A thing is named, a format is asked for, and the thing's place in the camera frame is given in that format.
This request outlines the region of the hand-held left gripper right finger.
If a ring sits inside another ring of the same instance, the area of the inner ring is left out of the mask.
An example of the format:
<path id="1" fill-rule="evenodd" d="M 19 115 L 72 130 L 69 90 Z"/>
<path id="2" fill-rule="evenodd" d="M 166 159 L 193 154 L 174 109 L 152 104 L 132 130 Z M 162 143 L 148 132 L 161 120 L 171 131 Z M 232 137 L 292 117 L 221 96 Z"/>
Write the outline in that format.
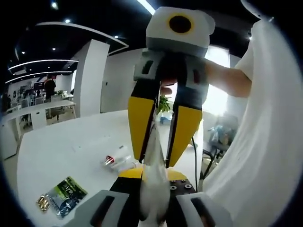
<path id="1" fill-rule="evenodd" d="M 168 227 L 232 227 L 229 212 L 204 192 L 196 192 L 185 175 L 168 170 L 170 200 L 166 213 Z"/>

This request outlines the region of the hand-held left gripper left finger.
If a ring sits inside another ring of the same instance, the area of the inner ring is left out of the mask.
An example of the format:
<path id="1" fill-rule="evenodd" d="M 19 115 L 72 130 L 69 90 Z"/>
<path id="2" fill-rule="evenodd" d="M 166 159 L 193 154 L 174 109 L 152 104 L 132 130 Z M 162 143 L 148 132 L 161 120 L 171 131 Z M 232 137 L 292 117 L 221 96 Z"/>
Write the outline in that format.
<path id="1" fill-rule="evenodd" d="M 109 190 L 101 190 L 75 210 L 74 227 L 137 227 L 143 167 L 120 173 Z"/>

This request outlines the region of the person's right hand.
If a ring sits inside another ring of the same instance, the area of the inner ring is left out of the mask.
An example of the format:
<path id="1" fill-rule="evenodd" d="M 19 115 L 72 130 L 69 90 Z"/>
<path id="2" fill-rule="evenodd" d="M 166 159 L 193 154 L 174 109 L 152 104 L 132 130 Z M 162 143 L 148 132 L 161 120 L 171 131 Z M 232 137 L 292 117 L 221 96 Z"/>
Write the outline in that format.
<path id="1" fill-rule="evenodd" d="M 165 79 L 161 81 L 160 94 L 161 95 L 171 95 L 172 89 L 170 86 L 173 86 L 177 83 L 176 79 Z"/>

